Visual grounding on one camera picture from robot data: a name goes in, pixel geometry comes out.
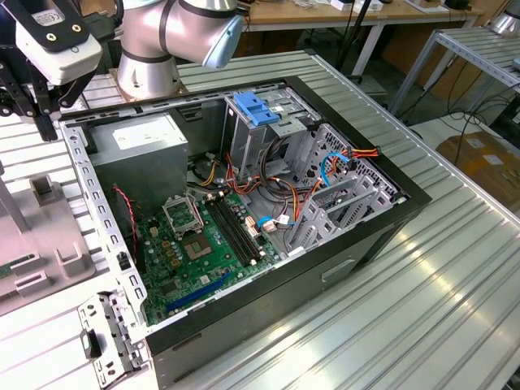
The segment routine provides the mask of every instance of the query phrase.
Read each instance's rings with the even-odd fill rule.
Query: motherboard
[[[175,214],[166,210],[137,223],[144,241],[141,278],[148,292],[144,310],[149,325],[280,261],[268,235],[251,227],[252,216],[235,193],[194,201],[177,207]],[[184,235],[175,230],[199,216],[200,229]]]

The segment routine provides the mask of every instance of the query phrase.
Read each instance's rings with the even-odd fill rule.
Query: blue pcie slot
[[[224,282],[229,276],[231,276],[231,274],[232,272],[228,272],[227,274],[223,275],[219,280],[211,282],[207,286],[199,288],[197,291],[191,292],[186,297],[182,297],[176,301],[168,303],[166,305],[166,312],[179,309],[180,307],[187,305],[190,302],[196,301],[198,298],[204,297],[206,294],[212,293],[214,290],[221,288],[222,286],[224,286]]]

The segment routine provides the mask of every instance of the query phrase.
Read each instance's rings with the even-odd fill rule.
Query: table
[[[83,0],[84,13],[101,11],[113,7],[113,0]],[[320,5],[314,9],[304,9],[297,6],[292,0],[282,3],[262,2],[257,0],[251,5],[250,23],[245,20],[244,31],[275,31],[298,30],[306,28],[334,28],[345,27],[349,20],[349,11],[339,11],[333,6]],[[465,28],[472,27],[482,11],[436,12],[426,14],[414,8],[404,0],[394,0],[392,4],[385,4],[379,12],[368,12],[362,26],[370,27],[370,33],[359,55],[352,74],[361,75],[370,59],[375,45],[383,32],[384,26],[390,24],[420,24],[463,21]],[[354,25],[358,14],[353,12],[351,26]]]
[[[376,261],[172,390],[501,388],[520,364],[520,220],[317,55],[235,58],[221,71],[183,65],[180,75],[190,91],[300,76],[433,202]],[[109,76],[97,76],[85,97],[103,106],[120,99],[116,91]],[[75,308],[112,289],[114,278],[63,142],[44,144],[34,126],[0,120],[7,186],[19,191],[46,171],[60,181],[98,269],[89,281],[0,317],[0,383],[96,388]],[[156,388],[153,371],[115,387],[130,388]]]
[[[520,71],[513,67],[513,60],[520,58],[520,37],[504,38],[485,27],[434,31],[415,64],[410,69],[399,91],[397,91],[397,95],[390,106],[390,112],[396,114],[406,94],[417,79],[419,72],[423,69],[430,54],[438,44],[446,47],[449,52],[434,71],[434,75],[430,78],[431,81],[429,83],[435,82],[436,78],[440,76],[443,68],[448,64],[445,59],[449,61],[455,55],[464,58],[487,73],[491,81],[493,79],[498,80],[507,87],[514,87],[520,83]],[[514,89],[518,92],[520,91],[520,86]],[[488,88],[481,89],[470,110],[478,103],[487,90]]]

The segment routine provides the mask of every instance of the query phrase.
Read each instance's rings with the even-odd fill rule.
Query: green motherboard
[[[221,207],[232,212],[231,215],[240,220],[240,228],[247,232],[248,227],[243,221],[249,213],[235,193],[227,195]],[[267,270],[280,260],[268,235],[262,232],[258,238],[249,241],[253,250],[258,250],[262,257],[257,262],[245,263],[241,253],[232,249],[237,247],[226,238],[233,241],[235,237],[230,237],[229,230],[223,232],[220,228],[223,227],[221,215],[210,210],[208,202],[198,202],[197,209],[204,228],[201,232],[184,235],[182,240],[175,239],[164,213],[137,223],[145,243],[145,272],[140,273],[148,292],[144,310],[149,325],[160,323],[245,277]],[[188,207],[181,210],[189,213]],[[182,223],[192,218],[190,214],[175,215],[175,219]]]

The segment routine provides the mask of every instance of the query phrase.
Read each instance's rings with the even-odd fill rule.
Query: label sticker
[[[468,141],[468,144],[473,146],[475,149],[483,148],[484,146],[486,146],[481,140],[479,140],[477,138],[470,138],[470,139],[467,139],[466,141]]]
[[[120,128],[114,130],[113,136],[121,150],[165,141],[169,137],[167,128],[152,128],[149,125]]]
[[[278,217],[278,222],[282,225],[287,225],[287,223],[289,222],[289,216],[282,214],[280,217]]]
[[[500,160],[495,154],[487,154],[487,155],[485,155],[483,157],[491,165],[502,165],[503,164],[502,160]]]
[[[32,14],[32,17],[38,24],[45,27],[63,22],[63,16],[60,15],[57,10],[37,12],[36,14]]]
[[[270,107],[271,112],[282,112],[284,109],[280,106]]]

